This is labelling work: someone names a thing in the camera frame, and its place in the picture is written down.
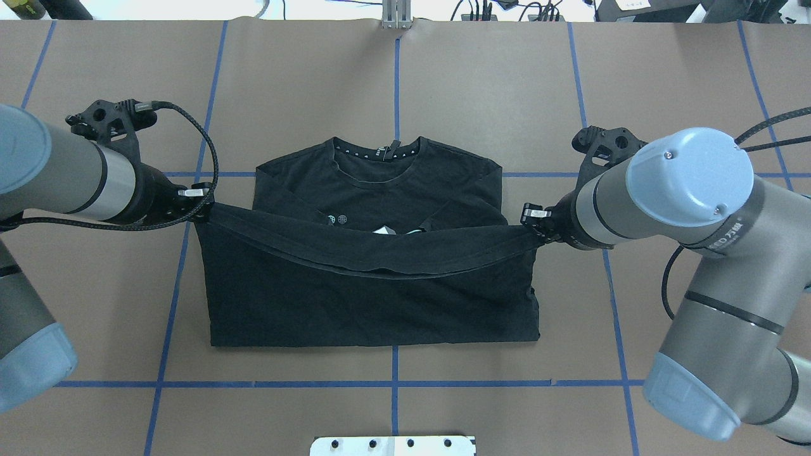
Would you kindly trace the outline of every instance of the sleeve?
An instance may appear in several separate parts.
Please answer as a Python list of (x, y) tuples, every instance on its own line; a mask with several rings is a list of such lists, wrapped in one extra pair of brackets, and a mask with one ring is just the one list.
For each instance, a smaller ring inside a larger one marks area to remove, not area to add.
[(331, 225), (327, 214), (302, 200), (263, 167), (256, 168), (253, 210)]
[(507, 224), (501, 214), (501, 167), (497, 166), (462, 188), (419, 227), (425, 231), (437, 231)]

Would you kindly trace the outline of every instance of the white mounting plate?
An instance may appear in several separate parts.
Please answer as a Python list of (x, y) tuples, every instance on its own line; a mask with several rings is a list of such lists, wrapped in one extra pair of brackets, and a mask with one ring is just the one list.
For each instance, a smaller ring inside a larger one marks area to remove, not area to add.
[(321, 437), (310, 456), (476, 456), (476, 437)]

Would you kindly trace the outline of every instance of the light blue cover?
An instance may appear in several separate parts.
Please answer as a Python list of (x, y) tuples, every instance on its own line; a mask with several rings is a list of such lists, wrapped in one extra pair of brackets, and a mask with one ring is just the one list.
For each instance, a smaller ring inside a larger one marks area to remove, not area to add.
[(51, 137), (42, 121), (11, 105), (0, 105), (0, 195), (34, 179), (51, 152)]
[(738, 415), (670, 357), (657, 353), (643, 390), (648, 403), (674, 423), (715, 441), (726, 441), (740, 426)]
[(62, 325), (40, 329), (0, 359), (0, 413), (44, 393), (69, 376), (78, 362)]
[(752, 193), (754, 171), (734, 139), (688, 128), (639, 150), (625, 175), (633, 202), (671, 226), (707, 226), (729, 217)]

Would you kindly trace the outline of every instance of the robotic arm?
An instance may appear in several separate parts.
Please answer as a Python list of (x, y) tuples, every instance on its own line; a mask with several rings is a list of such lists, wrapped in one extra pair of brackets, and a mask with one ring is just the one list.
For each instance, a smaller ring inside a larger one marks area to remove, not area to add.
[(704, 256), (645, 382), (650, 405), (717, 441), (743, 421), (811, 445), (811, 362), (777, 347), (811, 283), (811, 201), (709, 128), (647, 144), (589, 127), (573, 145), (586, 153), (577, 189), (526, 205), (522, 223), (583, 250), (661, 234)]
[[(190, 190), (140, 161), (135, 132), (152, 126), (154, 111), (164, 107), (177, 108), (99, 100), (66, 119), (71, 134), (0, 105), (0, 232), (30, 222), (22, 216), (32, 208), (109, 223), (48, 219), (101, 229), (141, 231), (204, 220), (212, 184)], [(77, 362), (64, 328), (0, 241), (0, 413), (56, 385)]]

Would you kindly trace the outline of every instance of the black fabric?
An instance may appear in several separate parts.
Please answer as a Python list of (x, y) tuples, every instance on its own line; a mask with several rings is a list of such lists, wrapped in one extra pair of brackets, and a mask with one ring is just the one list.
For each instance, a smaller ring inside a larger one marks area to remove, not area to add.
[(495, 162), (425, 138), (333, 138), (256, 176), (254, 210), (215, 204), (196, 225), (212, 345), (538, 339), (540, 242), (507, 226)]

